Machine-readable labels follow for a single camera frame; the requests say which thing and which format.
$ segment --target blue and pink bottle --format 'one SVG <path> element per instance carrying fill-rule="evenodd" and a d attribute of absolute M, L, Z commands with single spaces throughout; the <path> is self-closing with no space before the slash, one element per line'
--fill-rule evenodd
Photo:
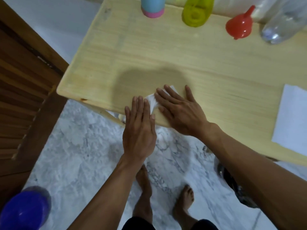
<path fill-rule="evenodd" d="M 141 0 L 143 14 L 148 18 L 158 18 L 163 15 L 165 0 Z"/>

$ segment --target lime green water bottle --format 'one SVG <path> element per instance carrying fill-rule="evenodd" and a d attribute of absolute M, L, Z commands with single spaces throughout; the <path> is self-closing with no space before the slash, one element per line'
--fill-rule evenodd
<path fill-rule="evenodd" d="M 182 12 L 182 20 L 190 27 L 200 27 L 212 13 L 214 0 L 187 0 Z"/>

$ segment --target hand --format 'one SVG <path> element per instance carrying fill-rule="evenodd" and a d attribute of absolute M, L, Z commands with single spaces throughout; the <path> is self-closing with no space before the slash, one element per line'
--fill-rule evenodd
<path fill-rule="evenodd" d="M 126 127 L 122 135 L 124 154 L 145 160 L 156 146 L 155 115 L 150 115 L 150 105 L 142 96 L 133 97 L 131 111 L 125 107 Z"/>
<path fill-rule="evenodd" d="M 200 105 L 195 101 L 191 89 L 185 86 L 186 100 L 168 85 L 164 85 L 164 88 L 170 96 L 160 88 L 157 88 L 155 93 L 156 100 L 161 104 L 159 110 L 176 131 L 199 139 L 210 123 Z"/>

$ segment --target wooden door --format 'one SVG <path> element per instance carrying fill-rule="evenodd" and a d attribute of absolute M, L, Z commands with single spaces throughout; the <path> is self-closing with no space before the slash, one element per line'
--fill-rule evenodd
<path fill-rule="evenodd" d="M 0 209 L 25 184 L 65 103 L 68 64 L 0 0 Z"/>

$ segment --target forearm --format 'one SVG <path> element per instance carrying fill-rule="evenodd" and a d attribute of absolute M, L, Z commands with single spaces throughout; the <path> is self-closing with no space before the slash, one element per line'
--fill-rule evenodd
<path fill-rule="evenodd" d="M 121 157 L 113 173 L 68 228 L 116 230 L 142 160 Z"/>
<path fill-rule="evenodd" d="M 200 139 L 279 229 L 307 226 L 306 181 L 228 136 L 216 124 Z"/>

